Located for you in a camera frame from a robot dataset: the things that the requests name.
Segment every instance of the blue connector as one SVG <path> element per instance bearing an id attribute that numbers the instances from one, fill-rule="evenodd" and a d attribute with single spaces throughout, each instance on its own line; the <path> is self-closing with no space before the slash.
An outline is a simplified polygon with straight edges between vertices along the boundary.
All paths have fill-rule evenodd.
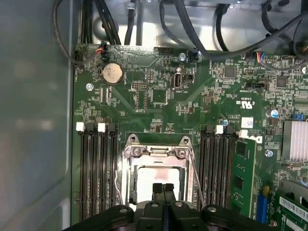
<path id="1" fill-rule="evenodd" d="M 257 197 L 257 221 L 260 223 L 266 223 L 266 210 L 268 207 L 268 200 L 267 198 L 259 194 Z"/>
<path id="2" fill-rule="evenodd" d="M 293 114 L 293 120 L 303 121 L 304 115 L 303 114 Z"/>

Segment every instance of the gray metal panel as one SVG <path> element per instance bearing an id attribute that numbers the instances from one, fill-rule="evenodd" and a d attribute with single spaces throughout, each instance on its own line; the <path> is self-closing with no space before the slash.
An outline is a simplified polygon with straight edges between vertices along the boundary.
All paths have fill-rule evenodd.
<path id="1" fill-rule="evenodd" d="M 72 2 L 64 1 L 59 12 L 66 45 L 72 33 Z M 53 4 L 54 0 L 0 1 L 3 231 L 54 231 L 70 225 L 72 79 L 54 39 Z"/>

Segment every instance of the chip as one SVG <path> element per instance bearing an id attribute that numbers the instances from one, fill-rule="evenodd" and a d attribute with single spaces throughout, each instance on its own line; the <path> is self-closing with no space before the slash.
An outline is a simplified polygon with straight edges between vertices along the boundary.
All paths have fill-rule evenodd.
<path id="1" fill-rule="evenodd" d="M 287 87 L 287 81 L 288 81 L 288 77 L 285 77 L 285 76 L 277 77 L 276 86 L 278 88 L 286 88 Z"/>
<path id="2" fill-rule="evenodd" d="M 242 142 L 236 143 L 236 153 L 238 155 L 245 155 L 246 153 L 246 144 Z"/>
<path id="3" fill-rule="evenodd" d="M 205 103 L 211 103 L 212 102 L 212 97 L 211 96 L 205 96 L 204 97 L 204 102 Z"/>
<path id="4" fill-rule="evenodd" d="M 236 212 L 236 213 L 240 213 L 241 212 L 241 208 L 238 207 L 237 205 L 232 204 L 232 211 Z"/>
<path id="5" fill-rule="evenodd" d="M 236 176 L 236 177 L 235 177 L 235 181 L 234 181 L 234 185 L 235 185 L 238 189 L 242 190 L 242 189 L 243 189 L 243 182 L 244 182 L 244 181 L 243 181 L 242 178 Z"/>
<path id="6" fill-rule="evenodd" d="M 225 78 L 235 78 L 235 66 L 225 66 Z"/>

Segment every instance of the capacitor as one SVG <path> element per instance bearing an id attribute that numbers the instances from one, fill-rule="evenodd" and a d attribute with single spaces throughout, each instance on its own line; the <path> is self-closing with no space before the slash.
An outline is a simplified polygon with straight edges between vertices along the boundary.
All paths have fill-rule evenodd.
<path id="1" fill-rule="evenodd" d="M 223 126 L 228 126 L 229 121 L 226 120 L 226 119 L 220 119 L 220 120 L 219 120 L 219 124 L 220 124 L 220 125 L 223 125 Z"/>
<path id="2" fill-rule="evenodd" d="M 276 109 L 269 109 L 265 113 L 268 118 L 278 118 L 279 112 Z"/>

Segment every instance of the barcode sticker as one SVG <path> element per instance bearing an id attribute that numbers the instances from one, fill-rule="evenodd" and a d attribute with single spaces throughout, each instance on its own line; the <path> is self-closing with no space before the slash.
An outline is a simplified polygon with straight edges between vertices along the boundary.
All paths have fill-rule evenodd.
<path id="1" fill-rule="evenodd" d="M 289 209 L 291 212 L 298 215 L 300 218 L 304 219 L 305 221 L 308 221 L 308 213 L 305 210 L 301 209 L 300 207 L 294 205 L 293 203 L 287 201 L 286 199 L 282 197 L 279 198 L 279 204 Z"/>
<path id="2" fill-rule="evenodd" d="M 287 218 L 286 225 L 289 226 L 294 231 L 304 231 L 302 228 L 295 225 L 292 221 Z"/>

